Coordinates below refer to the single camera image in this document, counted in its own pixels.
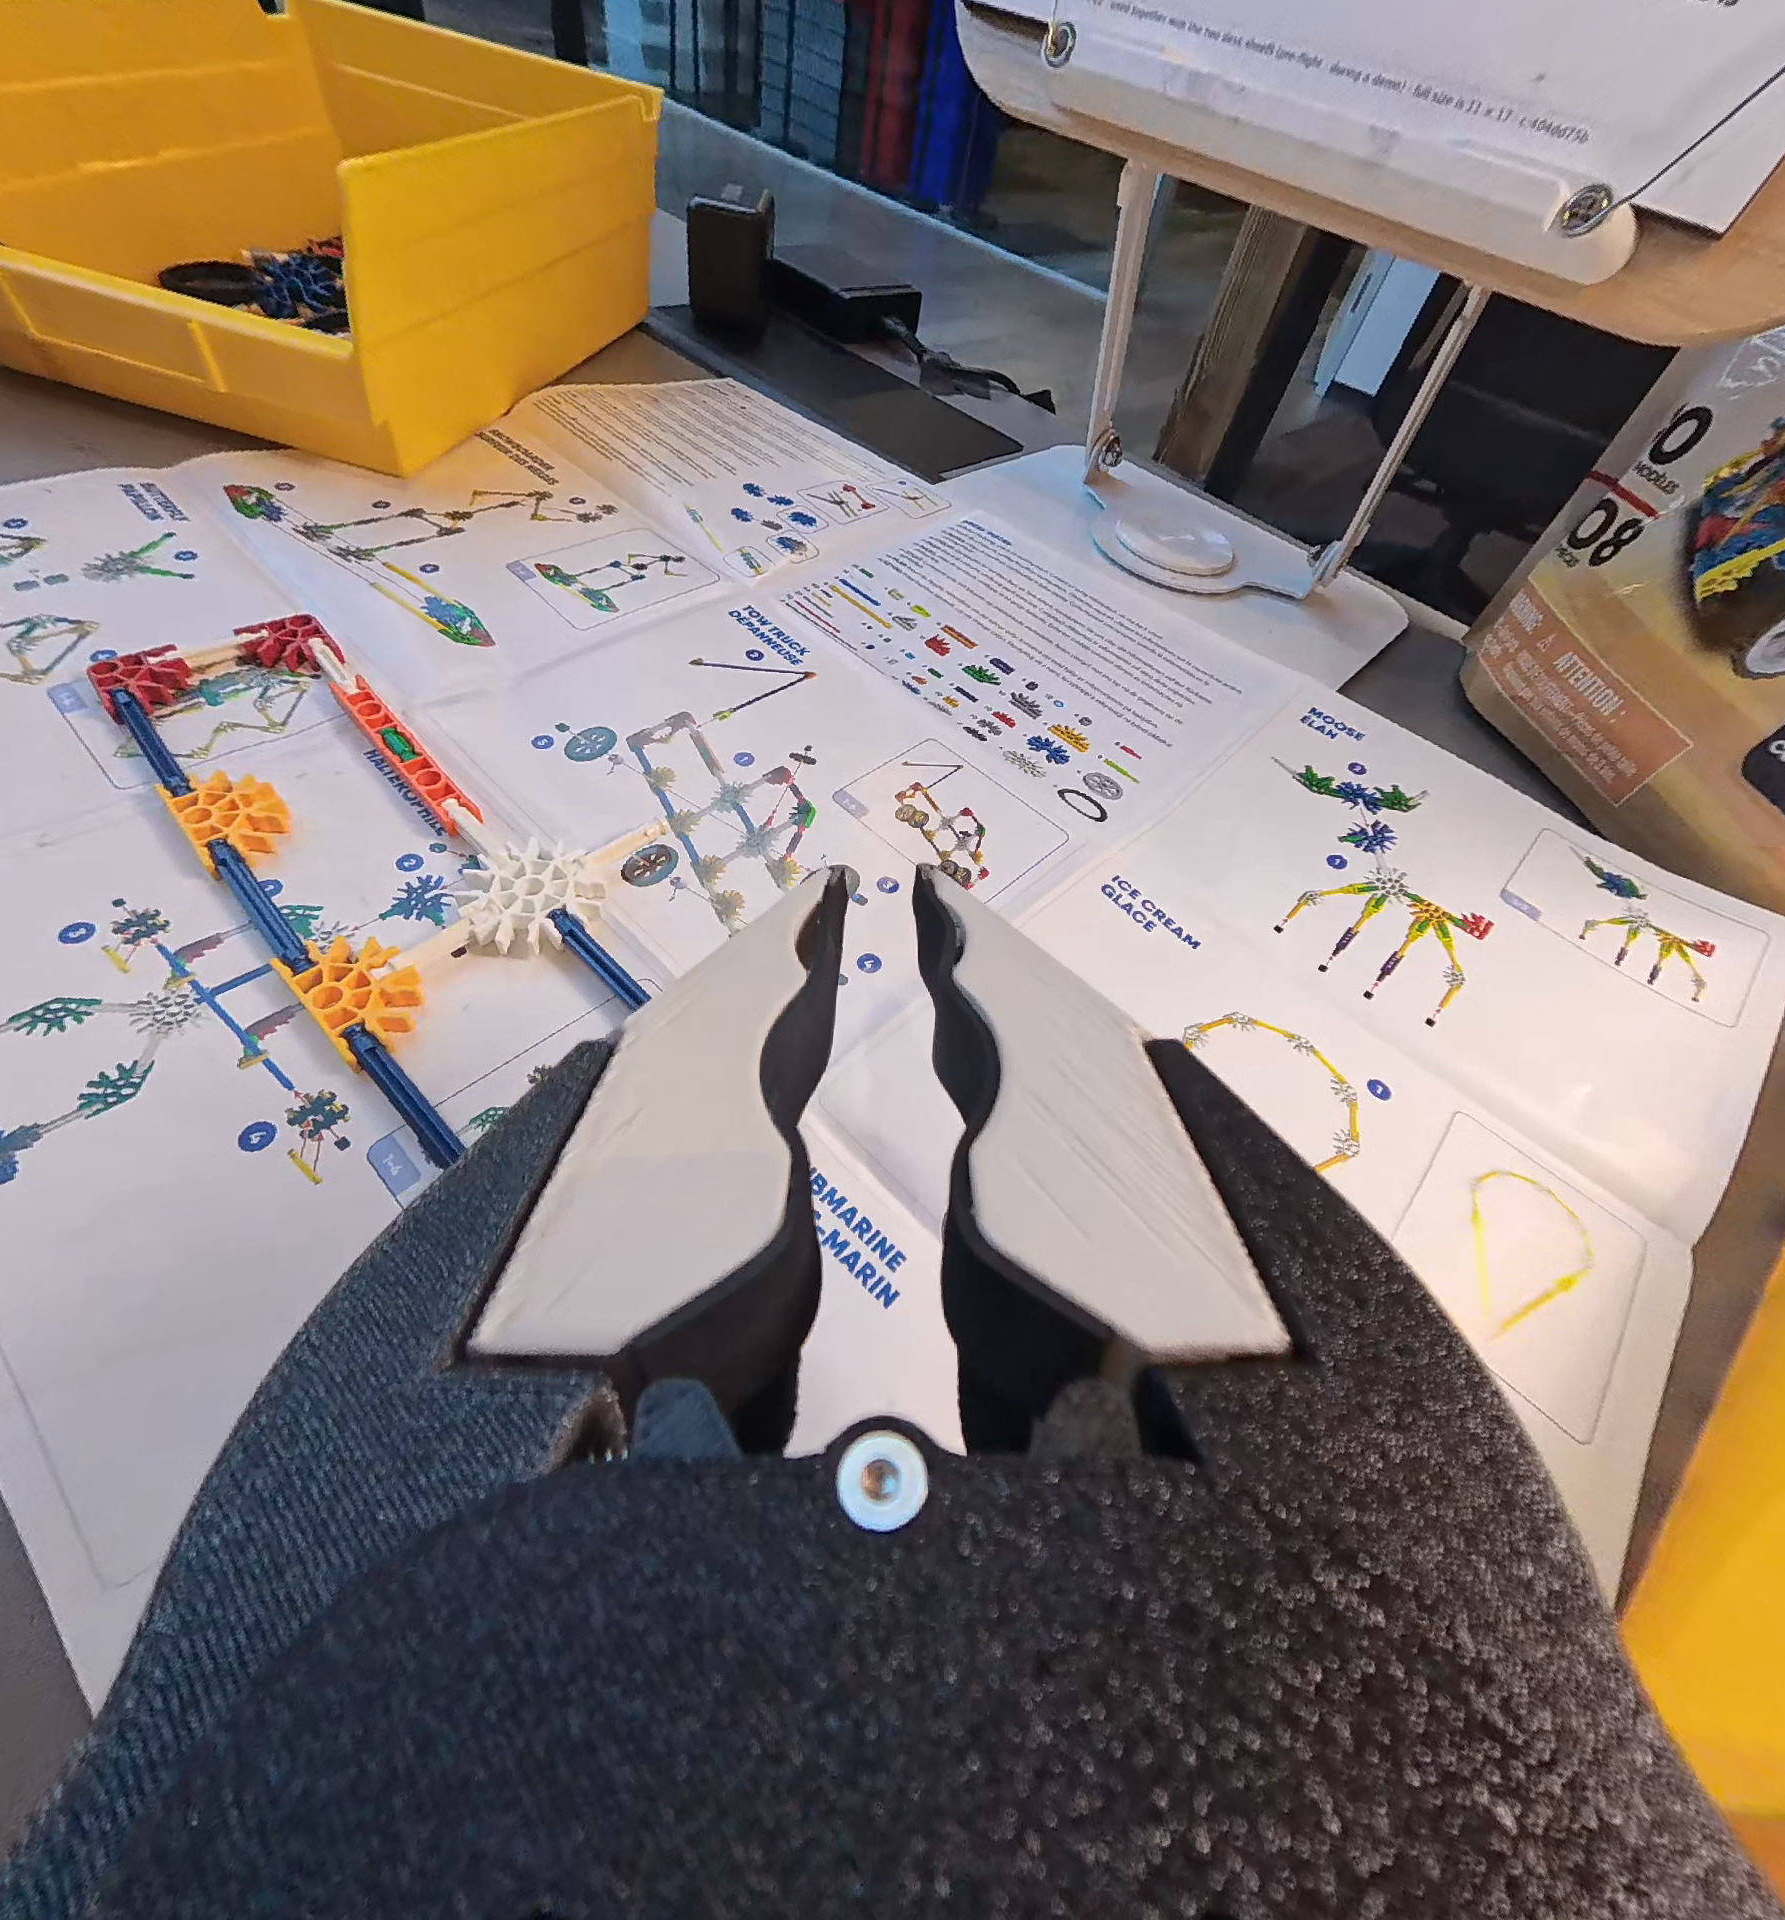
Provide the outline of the blue toy rod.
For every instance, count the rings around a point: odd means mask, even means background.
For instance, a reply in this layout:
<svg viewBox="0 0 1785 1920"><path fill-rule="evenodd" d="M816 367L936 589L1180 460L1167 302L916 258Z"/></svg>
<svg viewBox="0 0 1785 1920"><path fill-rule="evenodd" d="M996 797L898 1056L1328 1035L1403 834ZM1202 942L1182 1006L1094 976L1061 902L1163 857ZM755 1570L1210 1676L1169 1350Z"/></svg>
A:
<svg viewBox="0 0 1785 1920"><path fill-rule="evenodd" d="M313 966L313 953L295 925L263 888L249 858L224 837L214 837L206 845L206 855L214 876L228 888L242 907L248 918L263 940L271 960L291 975Z"/></svg>
<svg viewBox="0 0 1785 1920"><path fill-rule="evenodd" d="M547 913L547 922L557 933L562 945L577 960L580 960L630 1011L636 1011L650 1001L650 993L640 983L640 978L630 972L630 968L619 962L608 948L605 948L605 943L573 911L551 909Z"/></svg>
<svg viewBox="0 0 1785 1920"><path fill-rule="evenodd" d="M193 784L186 775L183 763L167 746L148 706L137 695L118 688L109 696L114 717L130 731L137 754L146 760L155 782L171 797L190 797Z"/></svg>
<svg viewBox="0 0 1785 1920"><path fill-rule="evenodd" d="M340 1033L352 1062L373 1081L405 1127L410 1127L426 1161L439 1169L455 1166L467 1150L450 1123L432 1099L399 1066L383 1037L365 1024L352 1024Z"/></svg>

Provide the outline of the black power adapter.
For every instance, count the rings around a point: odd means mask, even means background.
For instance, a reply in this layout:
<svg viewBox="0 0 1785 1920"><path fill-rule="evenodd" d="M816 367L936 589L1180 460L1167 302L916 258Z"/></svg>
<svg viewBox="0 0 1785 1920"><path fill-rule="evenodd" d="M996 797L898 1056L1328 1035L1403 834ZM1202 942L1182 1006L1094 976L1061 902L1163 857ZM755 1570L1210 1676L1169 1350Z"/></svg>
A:
<svg viewBox="0 0 1785 1920"><path fill-rule="evenodd" d="M824 249L774 252L767 296L777 311L842 343L914 343L924 309L917 285Z"/></svg>

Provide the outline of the white snowflake connector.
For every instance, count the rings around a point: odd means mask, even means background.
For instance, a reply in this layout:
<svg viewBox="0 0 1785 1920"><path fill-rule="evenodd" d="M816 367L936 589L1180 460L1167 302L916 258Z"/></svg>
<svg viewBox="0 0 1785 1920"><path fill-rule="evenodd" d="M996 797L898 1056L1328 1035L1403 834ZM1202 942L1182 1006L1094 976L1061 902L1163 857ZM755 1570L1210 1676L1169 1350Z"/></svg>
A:
<svg viewBox="0 0 1785 1920"><path fill-rule="evenodd" d="M461 877L458 936L471 948L536 953L557 936L557 913L589 917L606 899L606 873L589 855L546 847L476 851L477 866Z"/></svg>

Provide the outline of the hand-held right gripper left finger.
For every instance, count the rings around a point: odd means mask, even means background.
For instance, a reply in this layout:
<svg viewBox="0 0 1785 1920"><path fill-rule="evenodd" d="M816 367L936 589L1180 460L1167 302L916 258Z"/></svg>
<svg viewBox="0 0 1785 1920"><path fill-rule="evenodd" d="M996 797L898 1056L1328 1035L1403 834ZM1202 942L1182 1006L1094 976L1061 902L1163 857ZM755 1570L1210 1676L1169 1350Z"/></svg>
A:
<svg viewBox="0 0 1785 1920"><path fill-rule="evenodd" d="M697 1380L782 1454L820 1306L800 1118L828 1065L851 871L836 863L632 1013L496 1270L467 1350Z"/></svg>

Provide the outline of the white instruction sheet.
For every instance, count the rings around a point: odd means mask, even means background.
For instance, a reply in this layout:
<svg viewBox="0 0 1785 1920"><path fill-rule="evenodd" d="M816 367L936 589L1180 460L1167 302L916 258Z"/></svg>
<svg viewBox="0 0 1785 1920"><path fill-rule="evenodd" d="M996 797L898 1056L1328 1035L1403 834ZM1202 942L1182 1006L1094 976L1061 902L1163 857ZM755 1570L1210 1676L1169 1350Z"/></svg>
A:
<svg viewBox="0 0 1785 1920"><path fill-rule="evenodd" d="M311 614L499 849L665 819L584 917L658 993L847 866L806 1137L797 1440L950 1416L921 1086L936 868L1184 1041L1434 1288L1625 1559L1691 1243L1785 1013L1785 920L1113 586L1064 464L910 476L730 379L560 389L416 479L295 452L0 484L0 1493L88 1704L338 1273L439 1173L269 968L88 661ZM413 948L477 858L316 677L150 714L268 780L305 943ZM560 942L420 972L394 1050L464 1144L624 1006Z"/></svg>

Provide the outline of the wooden post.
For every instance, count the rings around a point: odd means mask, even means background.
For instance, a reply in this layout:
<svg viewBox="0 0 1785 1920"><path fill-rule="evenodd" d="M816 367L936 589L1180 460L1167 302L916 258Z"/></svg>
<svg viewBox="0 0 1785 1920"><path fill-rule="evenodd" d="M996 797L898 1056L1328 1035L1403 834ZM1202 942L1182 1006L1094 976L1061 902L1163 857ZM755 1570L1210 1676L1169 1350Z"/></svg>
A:
<svg viewBox="0 0 1785 1920"><path fill-rule="evenodd" d="M1351 243L1253 205L1167 415L1156 460L1233 500L1312 341Z"/></svg>

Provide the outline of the orange toy bar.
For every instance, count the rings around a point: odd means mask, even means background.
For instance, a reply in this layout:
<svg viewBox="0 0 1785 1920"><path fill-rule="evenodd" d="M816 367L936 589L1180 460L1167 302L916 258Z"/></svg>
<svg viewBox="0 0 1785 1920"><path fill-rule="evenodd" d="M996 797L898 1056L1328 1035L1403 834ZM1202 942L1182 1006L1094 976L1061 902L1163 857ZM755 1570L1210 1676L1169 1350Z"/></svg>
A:
<svg viewBox="0 0 1785 1920"><path fill-rule="evenodd" d="M449 771L441 765L441 760L424 748L421 740L412 729L412 726L403 721L399 714L394 706L389 706L389 703L384 703L365 678L358 678L358 683L363 691L353 693L348 700L341 700L340 696L336 696L332 688L330 693L340 705L340 709L352 720L352 726L368 741L368 749L367 749L368 763L376 771L380 771L386 777L386 780L416 810L421 811L421 816L429 817L429 821L439 827L439 831L449 833L441 806L447 799L455 799L455 797L470 804L474 811L486 821L486 814L482 811L482 808L457 780L450 779ZM424 753L424 759L420 765L416 766L386 765L384 756L376 753L376 743L373 740L373 729L384 724L398 726L401 731L416 737L416 741L420 743Z"/></svg>

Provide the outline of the printed paper page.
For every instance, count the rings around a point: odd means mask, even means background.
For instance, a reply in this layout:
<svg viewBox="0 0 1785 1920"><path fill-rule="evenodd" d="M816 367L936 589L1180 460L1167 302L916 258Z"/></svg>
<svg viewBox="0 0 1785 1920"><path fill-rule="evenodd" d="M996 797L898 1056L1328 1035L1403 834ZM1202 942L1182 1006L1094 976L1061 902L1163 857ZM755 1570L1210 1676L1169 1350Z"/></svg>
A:
<svg viewBox="0 0 1785 1920"><path fill-rule="evenodd" d="M1276 137L1546 228L1723 229L1785 156L1785 1L998 3L1048 94L1204 156Z"/></svg>

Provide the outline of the red toy connector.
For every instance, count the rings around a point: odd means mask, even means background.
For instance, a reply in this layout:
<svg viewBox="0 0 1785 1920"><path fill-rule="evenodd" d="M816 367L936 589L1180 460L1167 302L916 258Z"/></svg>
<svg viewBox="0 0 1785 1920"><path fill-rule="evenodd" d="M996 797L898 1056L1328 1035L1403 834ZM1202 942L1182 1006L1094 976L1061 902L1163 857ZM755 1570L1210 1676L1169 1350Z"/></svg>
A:
<svg viewBox="0 0 1785 1920"><path fill-rule="evenodd" d="M327 659L345 661L325 625L311 614L287 614L236 626L232 641L238 664L280 673L316 678Z"/></svg>
<svg viewBox="0 0 1785 1920"><path fill-rule="evenodd" d="M88 685L99 705L120 720L120 696L152 714L183 699L197 685L197 671L180 647L163 643L91 659Z"/></svg>

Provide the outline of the pile of toy pieces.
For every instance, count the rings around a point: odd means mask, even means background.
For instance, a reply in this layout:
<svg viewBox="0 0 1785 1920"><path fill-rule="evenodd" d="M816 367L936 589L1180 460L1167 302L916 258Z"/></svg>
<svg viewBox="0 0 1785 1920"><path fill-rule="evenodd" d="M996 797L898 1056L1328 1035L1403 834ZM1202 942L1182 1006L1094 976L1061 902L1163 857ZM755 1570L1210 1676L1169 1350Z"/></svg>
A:
<svg viewBox="0 0 1785 1920"><path fill-rule="evenodd" d="M242 250L160 269L156 283L183 298L252 312L291 327L348 336L345 243L340 235L295 250Z"/></svg>

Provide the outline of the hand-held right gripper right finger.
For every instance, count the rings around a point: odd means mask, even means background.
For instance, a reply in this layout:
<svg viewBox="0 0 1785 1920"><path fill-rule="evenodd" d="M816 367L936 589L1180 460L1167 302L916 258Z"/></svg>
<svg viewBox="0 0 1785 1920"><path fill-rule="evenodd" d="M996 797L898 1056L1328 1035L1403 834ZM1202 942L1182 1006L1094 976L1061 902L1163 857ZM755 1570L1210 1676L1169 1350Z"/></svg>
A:
<svg viewBox="0 0 1785 1920"><path fill-rule="evenodd" d="M1296 1353L1190 1127L1213 1077L939 871L911 904L961 1118L939 1288L967 1452L1025 1454L1071 1388L1190 1452L1153 1368Z"/></svg>

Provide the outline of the small black box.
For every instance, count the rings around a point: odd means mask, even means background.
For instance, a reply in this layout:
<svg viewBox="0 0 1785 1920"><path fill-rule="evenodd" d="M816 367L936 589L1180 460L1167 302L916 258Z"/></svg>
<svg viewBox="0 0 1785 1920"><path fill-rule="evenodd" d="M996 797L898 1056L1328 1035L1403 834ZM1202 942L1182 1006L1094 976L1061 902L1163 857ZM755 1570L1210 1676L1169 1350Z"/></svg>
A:
<svg viewBox="0 0 1785 1920"><path fill-rule="evenodd" d="M728 183L718 192L689 200L688 288L700 329L733 338L765 332L776 224L769 186Z"/></svg>

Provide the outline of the yellow plastic bin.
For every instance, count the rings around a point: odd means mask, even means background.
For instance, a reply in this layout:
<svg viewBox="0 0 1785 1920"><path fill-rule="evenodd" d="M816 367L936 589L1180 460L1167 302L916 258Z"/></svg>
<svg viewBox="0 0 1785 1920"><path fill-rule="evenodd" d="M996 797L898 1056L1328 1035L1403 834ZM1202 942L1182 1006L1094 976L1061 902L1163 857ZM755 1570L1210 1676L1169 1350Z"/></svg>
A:
<svg viewBox="0 0 1785 1920"><path fill-rule="evenodd" d="M0 366L412 474L640 323L663 106L352 3L0 1ZM336 235L348 336L156 283Z"/></svg>
<svg viewBox="0 0 1785 1920"><path fill-rule="evenodd" d="M1625 1609L1625 1644L1785 1899L1785 1249Z"/></svg>

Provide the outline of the yellow toy connector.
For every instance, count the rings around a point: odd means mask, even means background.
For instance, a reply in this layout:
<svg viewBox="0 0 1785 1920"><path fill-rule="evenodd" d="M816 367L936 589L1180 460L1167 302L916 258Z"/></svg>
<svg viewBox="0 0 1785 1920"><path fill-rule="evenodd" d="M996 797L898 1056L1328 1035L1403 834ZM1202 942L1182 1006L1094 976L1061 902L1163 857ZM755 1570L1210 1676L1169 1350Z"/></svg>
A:
<svg viewBox="0 0 1785 1920"><path fill-rule="evenodd" d="M277 841L292 831L291 808L255 775L214 772L180 794L164 782L156 791L210 873L217 871L217 842L252 863L274 852Z"/></svg>
<svg viewBox="0 0 1785 1920"><path fill-rule="evenodd" d="M418 1025L424 1006L421 978L418 968L395 966L398 953L398 948L383 948L379 942L353 949L341 937L327 948L306 943L299 966L276 955L269 968L327 1033L340 1056L358 1069L352 1032L363 1030L394 1053Z"/></svg>

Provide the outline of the row of coloured folders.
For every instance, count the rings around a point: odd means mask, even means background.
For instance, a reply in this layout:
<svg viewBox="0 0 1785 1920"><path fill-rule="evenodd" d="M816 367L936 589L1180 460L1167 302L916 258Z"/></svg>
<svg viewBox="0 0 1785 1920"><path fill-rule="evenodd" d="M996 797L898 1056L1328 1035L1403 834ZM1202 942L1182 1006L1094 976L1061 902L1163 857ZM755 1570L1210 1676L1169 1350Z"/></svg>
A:
<svg viewBox="0 0 1785 1920"><path fill-rule="evenodd" d="M1004 112L953 1L551 3L553 45L844 178L970 218Z"/></svg>

